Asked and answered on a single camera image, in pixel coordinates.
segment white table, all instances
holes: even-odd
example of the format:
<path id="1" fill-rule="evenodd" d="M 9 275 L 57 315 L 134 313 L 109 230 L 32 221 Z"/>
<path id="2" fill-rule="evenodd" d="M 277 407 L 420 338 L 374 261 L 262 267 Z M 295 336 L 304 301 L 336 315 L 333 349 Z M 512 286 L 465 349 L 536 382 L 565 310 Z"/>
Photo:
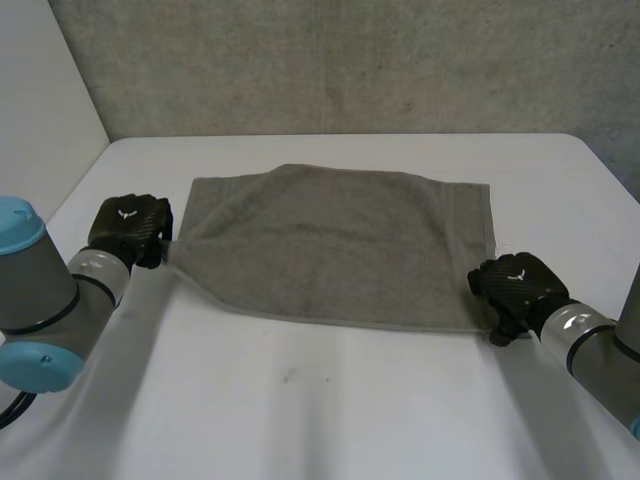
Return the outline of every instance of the white table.
<path id="1" fill-rule="evenodd" d="M 565 135 L 157 138 L 111 145 L 49 224 L 63 257 L 101 202 L 282 163 L 491 185 L 495 232 L 619 315 L 640 205 Z M 14 393 L 0 390 L 8 403 Z M 291 324 L 134 273 L 82 377 L 0 433 L 1 479 L 637 479 L 640 444 L 534 340 Z"/>

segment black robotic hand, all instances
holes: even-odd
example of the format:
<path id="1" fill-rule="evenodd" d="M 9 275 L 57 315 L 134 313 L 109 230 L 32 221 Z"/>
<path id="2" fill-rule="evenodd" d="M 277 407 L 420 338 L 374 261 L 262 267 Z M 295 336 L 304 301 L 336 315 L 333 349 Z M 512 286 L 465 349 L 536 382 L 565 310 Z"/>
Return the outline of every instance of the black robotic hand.
<path id="1" fill-rule="evenodd" d="M 576 303 L 562 281 L 530 253 L 487 260 L 467 275 L 474 295 L 488 300 L 500 323 L 491 343 L 506 346 L 530 329 L 538 335 L 546 319 L 558 308 Z"/>
<path id="2" fill-rule="evenodd" d="M 89 247 L 116 255 L 129 269 L 156 268 L 160 239 L 171 240 L 173 215 L 166 198 L 126 195 L 105 200 L 89 231 Z"/>

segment gray wall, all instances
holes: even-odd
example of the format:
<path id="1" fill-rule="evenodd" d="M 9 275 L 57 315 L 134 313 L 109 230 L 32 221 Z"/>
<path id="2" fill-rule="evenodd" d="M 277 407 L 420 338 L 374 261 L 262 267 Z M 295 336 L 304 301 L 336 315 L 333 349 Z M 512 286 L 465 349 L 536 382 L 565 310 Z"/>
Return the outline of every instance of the gray wall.
<path id="1" fill-rule="evenodd" d="M 566 132 L 640 196 L 640 0 L 50 0 L 111 139 Z"/>

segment towel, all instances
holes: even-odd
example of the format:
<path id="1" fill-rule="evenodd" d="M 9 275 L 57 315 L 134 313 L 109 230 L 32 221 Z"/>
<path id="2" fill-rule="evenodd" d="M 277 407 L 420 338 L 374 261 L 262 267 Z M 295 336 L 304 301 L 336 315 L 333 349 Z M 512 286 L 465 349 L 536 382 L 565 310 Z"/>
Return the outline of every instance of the towel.
<path id="1" fill-rule="evenodd" d="M 194 180 L 167 264 L 243 314 L 478 332 L 466 274 L 494 252 L 488 185 L 283 165 Z"/>

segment concrete wall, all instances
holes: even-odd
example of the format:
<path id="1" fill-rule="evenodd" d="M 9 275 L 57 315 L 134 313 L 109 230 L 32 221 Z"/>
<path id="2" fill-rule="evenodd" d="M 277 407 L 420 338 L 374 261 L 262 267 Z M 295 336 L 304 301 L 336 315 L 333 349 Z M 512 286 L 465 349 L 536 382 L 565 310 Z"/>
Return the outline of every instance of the concrete wall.
<path id="1" fill-rule="evenodd" d="M 0 195 L 48 220 L 108 143 L 47 0 L 0 1 Z"/>
<path id="2" fill-rule="evenodd" d="M 50 0 L 112 139 L 566 132 L 640 195 L 639 0 Z"/>

